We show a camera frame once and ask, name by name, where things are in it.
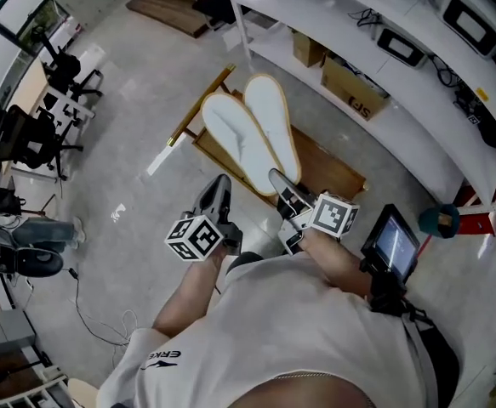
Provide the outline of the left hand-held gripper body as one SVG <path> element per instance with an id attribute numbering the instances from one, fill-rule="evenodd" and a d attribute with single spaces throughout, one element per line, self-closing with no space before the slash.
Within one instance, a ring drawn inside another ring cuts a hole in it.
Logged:
<path id="1" fill-rule="evenodd" d="M 223 245 L 229 255 L 238 255 L 243 232 L 228 220 L 228 211 L 210 208 L 204 212 L 182 212 L 164 243 L 185 262 L 202 262 Z"/>

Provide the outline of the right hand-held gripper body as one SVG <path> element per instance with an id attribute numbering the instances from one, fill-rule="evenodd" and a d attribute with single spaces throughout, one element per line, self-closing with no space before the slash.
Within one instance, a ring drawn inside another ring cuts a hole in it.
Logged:
<path id="1" fill-rule="evenodd" d="M 299 243 L 304 237 L 304 231 L 309 228 L 337 240 L 348 234 L 360 207 L 328 192 L 313 198 L 286 188 L 279 196 L 277 208 L 283 218 L 278 238 L 286 253 L 294 255 L 299 252 Z"/>

